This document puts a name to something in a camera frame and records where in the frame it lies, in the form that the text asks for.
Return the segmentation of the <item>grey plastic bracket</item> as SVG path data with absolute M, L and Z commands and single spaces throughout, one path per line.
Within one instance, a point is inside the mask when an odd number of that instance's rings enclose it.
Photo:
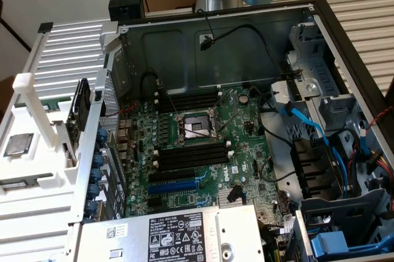
M 323 97 L 318 109 L 323 120 L 324 131 L 352 127 L 364 118 L 354 94 Z

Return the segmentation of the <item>long black expansion slot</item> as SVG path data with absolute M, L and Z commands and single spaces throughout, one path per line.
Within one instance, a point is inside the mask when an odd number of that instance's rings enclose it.
M 194 169 L 180 169 L 166 172 L 155 172 L 149 174 L 149 183 L 164 183 L 168 181 L 189 180 L 196 176 Z

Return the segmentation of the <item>silver corner bracket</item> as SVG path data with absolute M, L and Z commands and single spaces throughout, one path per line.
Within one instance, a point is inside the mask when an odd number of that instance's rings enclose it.
M 110 52 L 121 51 L 123 59 L 126 59 L 126 39 L 129 29 L 119 26 L 117 21 L 105 21 L 102 25 L 99 42 L 104 55 Z

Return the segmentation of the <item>black graphics card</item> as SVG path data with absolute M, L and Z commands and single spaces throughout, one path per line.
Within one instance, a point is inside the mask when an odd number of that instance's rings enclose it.
M 90 87 L 87 78 L 79 80 L 71 102 L 71 108 L 65 123 L 67 141 L 63 149 L 67 158 L 67 167 L 74 167 L 77 163 L 76 150 L 79 138 L 85 131 L 90 111 Z

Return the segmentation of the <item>green Dell motherboard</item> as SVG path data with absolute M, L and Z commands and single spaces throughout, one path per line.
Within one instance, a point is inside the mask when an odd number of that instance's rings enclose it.
M 149 183 L 149 174 L 162 171 L 158 167 L 158 149 L 178 148 L 171 140 L 174 138 L 173 115 L 160 113 L 155 103 L 158 100 L 130 101 L 123 105 L 118 124 L 117 151 L 126 170 L 126 203 L 124 213 L 127 217 L 163 213 L 182 209 L 219 206 L 219 190 L 240 185 L 246 196 L 246 205 L 253 205 L 257 218 L 275 228 L 283 224 L 283 216 L 289 213 L 291 201 L 279 189 L 280 177 L 273 170 L 273 156 L 270 154 L 267 136 L 261 130 L 265 96 L 254 88 L 233 88 L 238 96 L 238 116 L 220 135 L 229 147 L 226 164 L 207 165 L 188 168 L 195 170 L 199 187 L 196 190 L 179 191 L 166 194 L 148 194 L 148 187 L 161 183 Z M 219 100 L 209 107 L 215 111 L 222 97 L 230 89 L 219 92 Z M 239 96 L 249 97 L 247 105 L 239 103 Z M 161 197 L 163 205 L 148 208 L 147 199 Z

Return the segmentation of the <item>silver CPU socket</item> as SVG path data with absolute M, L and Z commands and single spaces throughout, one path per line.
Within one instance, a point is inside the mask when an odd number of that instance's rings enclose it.
M 216 115 L 212 108 L 206 110 L 179 112 L 179 119 L 177 115 L 173 115 L 174 129 L 172 130 L 173 139 L 171 143 L 173 145 L 182 147 L 188 145 L 198 145 L 201 143 L 210 143 L 220 141 L 223 137 L 216 132 Z M 211 138 L 185 138 L 184 129 L 189 130 L 209 130 Z

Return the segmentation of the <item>thin metal locking lever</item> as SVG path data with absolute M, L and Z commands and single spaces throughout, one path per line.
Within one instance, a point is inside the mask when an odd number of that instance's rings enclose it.
M 201 129 L 201 130 L 189 130 L 184 129 L 185 131 L 185 138 L 192 139 L 192 138 L 211 138 L 211 134 L 209 130 Z
M 158 84 L 158 89 L 163 90 L 164 93 L 166 94 L 168 100 L 170 101 L 170 103 L 171 103 L 171 105 L 172 105 L 172 107 L 173 107 L 173 109 L 174 109 L 174 112 L 175 112 L 176 115 L 177 115 L 177 120 L 178 120 L 178 119 L 179 119 L 179 112 L 177 111 L 177 108 L 175 107 L 174 102 L 172 101 L 172 98 L 171 98 L 171 96 L 169 95 L 169 92 L 167 91 L 167 89 L 165 88 L 163 82 L 162 82 L 160 79 L 158 79 L 156 82 L 157 82 L 157 84 Z

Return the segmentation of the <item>black plastic block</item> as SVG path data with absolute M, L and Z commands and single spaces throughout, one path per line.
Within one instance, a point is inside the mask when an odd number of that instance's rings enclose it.
M 143 0 L 110 0 L 108 11 L 110 20 L 119 24 L 145 18 Z

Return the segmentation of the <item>blue expansion slot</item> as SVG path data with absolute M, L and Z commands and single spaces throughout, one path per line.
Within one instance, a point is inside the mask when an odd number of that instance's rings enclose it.
M 148 187 L 148 194 L 166 194 L 179 191 L 196 190 L 199 187 L 198 180 L 181 180 L 171 183 L 161 183 Z

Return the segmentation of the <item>grey plastic disk bay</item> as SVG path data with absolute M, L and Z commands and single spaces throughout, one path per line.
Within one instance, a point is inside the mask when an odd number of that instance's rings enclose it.
M 287 244 L 285 259 L 292 262 L 319 262 L 311 240 L 317 234 L 342 231 L 349 247 L 374 244 L 394 233 L 392 198 L 384 189 L 360 197 L 327 201 L 307 199 L 300 203 Z M 327 262 L 394 262 L 394 252 Z

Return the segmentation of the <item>RAM slot white clips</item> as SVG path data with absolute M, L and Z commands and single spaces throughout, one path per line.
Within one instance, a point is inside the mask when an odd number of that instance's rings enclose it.
M 183 93 L 177 95 L 162 95 L 155 97 L 158 105 L 164 108 L 172 108 L 174 105 L 177 109 L 197 109 L 214 106 L 219 100 L 216 91 Z
M 155 98 L 162 98 L 162 97 L 168 97 L 170 96 L 171 98 L 205 98 L 205 97 L 217 97 L 219 94 L 220 90 L 219 89 L 205 89 L 205 90 L 196 90 L 196 91 L 191 91 L 191 92 L 183 92 L 183 93 L 164 93 L 163 91 L 156 91 L 154 93 Z
M 158 169 L 162 171 L 204 167 L 207 165 L 226 164 L 229 162 L 228 153 L 208 154 L 203 156 L 173 157 L 169 159 L 158 158 Z
M 198 153 L 186 153 L 186 154 L 176 154 L 176 155 L 171 155 L 171 156 L 159 156 L 157 155 L 160 159 L 164 160 L 164 159 L 169 159 L 169 158 L 173 158 L 173 157 L 191 157 L 191 156 L 203 156 L 203 155 L 208 155 L 208 154 L 224 154 L 227 155 L 227 152 L 229 152 L 229 148 L 225 151 L 203 151 L 203 152 L 198 152 Z

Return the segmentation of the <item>open black PC case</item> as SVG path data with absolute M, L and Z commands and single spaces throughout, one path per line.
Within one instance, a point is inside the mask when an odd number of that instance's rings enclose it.
M 319 105 L 323 97 L 311 97 L 313 82 L 299 82 L 301 70 L 286 61 L 289 33 L 299 23 L 317 24 L 331 51 L 330 71 L 340 94 L 354 94 L 364 118 L 355 126 L 324 131 Z M 394 211 L 394 105 L 385 101 L 363 59 L 325 0 L 287 2 L 269 6 L 223 10 L 199 10 L 195 14 L 134 20 L 128 27 L 126 59 L 121 51 L 104 55 L 105 64 L 95 88 L 103 90 L 98 128 L 108 132 L 105 145 L 96 142 L 104 165 L 94 201 L 97 213 L 86 215 L 87 191 L 77 208 L 68 260 L 76 262 L 84 217 L 93 223 L 132 218 L 125 216 L 126 170 L 120 160 L 117 132 L 123 105 L 154 100 L 157 88 L 139 89 L 141 75 L 154 70 L 170 94 L 205 89 L 254 88 L 264 95 L 261 130 L 267 136 L 273 170 L 280 177 L 279 189 L 291 201 L 289 213 L 277 228 L 257 218 L 264 262 L 285 259 L 303 200 L 291 158 L 296 138 L 322 138 L 342 180 L 342 196 L 360 197 L 384 189 Z

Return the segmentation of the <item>black fan shroud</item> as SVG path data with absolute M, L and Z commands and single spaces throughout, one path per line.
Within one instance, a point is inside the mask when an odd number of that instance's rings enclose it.
M 291 158 L 304 199 L 337 200 L 342 196 L 341 176 L 322 138 L 296 138 Z

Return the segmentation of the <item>silver metal disk bay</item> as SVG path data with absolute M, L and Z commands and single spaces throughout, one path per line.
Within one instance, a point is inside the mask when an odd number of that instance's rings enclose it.
M 330 71 L 332 54 L 317 24 L 304 22 L 293 26 L 289 44 L 286 61 L 292 70 L 301 70 L 297 80 L 315 83 L 307 93 L 311 97 L 339 95 L 340 89 Z

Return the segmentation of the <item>silver CPU chip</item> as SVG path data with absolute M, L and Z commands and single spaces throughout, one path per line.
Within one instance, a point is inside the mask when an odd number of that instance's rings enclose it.
M 29 152 L 33 136 L 33 133 L 12 135 L 9 138 L 6 149 L 4 151 L 4 157 L 21 156 L 27 154 Z

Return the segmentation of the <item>silver finned heatsink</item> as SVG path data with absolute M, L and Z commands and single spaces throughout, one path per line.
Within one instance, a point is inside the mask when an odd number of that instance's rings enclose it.
M 233 188 L 219 190 L 217 200 L 219 208 L 231 208 L 246 205 L 246 196 L 242 187 L 235 185 Z

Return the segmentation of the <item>black round case speaker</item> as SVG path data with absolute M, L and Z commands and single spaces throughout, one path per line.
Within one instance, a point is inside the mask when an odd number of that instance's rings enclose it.
M 159 84 L 159 75 L 154 70 L 146 70 L 142 73 L 139 83 L 139 89 L 143 92 L 146 89 L 157 88 Z

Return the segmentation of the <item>white parts rack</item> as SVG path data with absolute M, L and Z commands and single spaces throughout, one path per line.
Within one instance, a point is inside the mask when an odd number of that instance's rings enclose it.
M 78 161 L 74 167 L 67 167 L 63 144 L 67 141 L 65 123 L 72 101 L 62 103 L 60 111 L 45 112 L 31 73 L 16 75 L 12 88 L 12 100 L 0 122 L 0 181 L 25 180 L 28 187 L 7 191 L 0 187 L 0 210 L 58 194 L 83 200 L 96 146 L 102 101 L 94 103 L 94 94 L 90 92 L 89 116 L 76 150 Z M 14 103 L 21 98 L 26 107 L 15 108 Z M 9 138 L 22 133 L 34 134 L 29 152 L 4 157 Z

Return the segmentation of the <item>silver power supply with label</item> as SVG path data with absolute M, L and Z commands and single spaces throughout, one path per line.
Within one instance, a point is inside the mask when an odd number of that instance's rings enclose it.
M 254 207 L 201 207 L 82 227 L 76 262 L 264 262 Z

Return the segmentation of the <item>blue disk caddy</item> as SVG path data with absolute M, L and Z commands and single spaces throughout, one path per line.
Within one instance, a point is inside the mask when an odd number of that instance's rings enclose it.
M 324 232 L 311 240 L 311 246 L 319 262 L 380 255 L 394 252 L 394 233 L 374 244 L 349 247 L 342 231 Z

